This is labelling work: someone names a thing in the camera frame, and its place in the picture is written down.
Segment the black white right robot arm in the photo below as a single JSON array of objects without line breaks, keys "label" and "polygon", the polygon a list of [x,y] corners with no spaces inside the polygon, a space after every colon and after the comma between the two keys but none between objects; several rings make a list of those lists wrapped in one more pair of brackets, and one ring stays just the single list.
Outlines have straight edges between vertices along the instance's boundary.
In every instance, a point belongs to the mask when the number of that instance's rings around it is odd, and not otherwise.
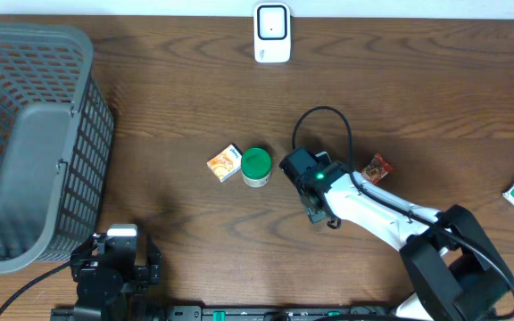
[{"label": "black white right robot arm", "polygon": [[406,320],[509,320],[514,276],[473,214],[421,207],[313,156],[285,170],[310,220],[349,221],[399,252],[414,293],[395,309]]}]

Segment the orange chocolate bar wrapper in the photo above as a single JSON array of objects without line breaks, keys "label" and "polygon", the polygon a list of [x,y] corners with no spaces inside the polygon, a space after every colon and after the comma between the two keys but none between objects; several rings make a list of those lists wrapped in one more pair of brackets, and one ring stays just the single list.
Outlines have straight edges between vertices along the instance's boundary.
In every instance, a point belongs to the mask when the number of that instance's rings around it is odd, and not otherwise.
[{"label": "orange chocolate bar wrapper", "polygon": [[393,166],[380,153],[376,153],[370,163],[361,171],[361,174],[370,183],[376,185],[393,169]]}]

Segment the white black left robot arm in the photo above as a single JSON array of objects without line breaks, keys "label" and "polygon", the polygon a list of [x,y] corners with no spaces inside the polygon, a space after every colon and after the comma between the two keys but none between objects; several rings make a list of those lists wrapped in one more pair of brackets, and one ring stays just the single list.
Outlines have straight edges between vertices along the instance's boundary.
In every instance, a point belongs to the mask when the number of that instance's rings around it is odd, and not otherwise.
[{"label": "white black left robot arm", "polygon": [[137,238],[99,234],[89,237],[70,256],[77,284],[75,320],[125,320],[132,297],[145,294],[161,280],[162,254],[146,238],[145,264],[138,265]]}]

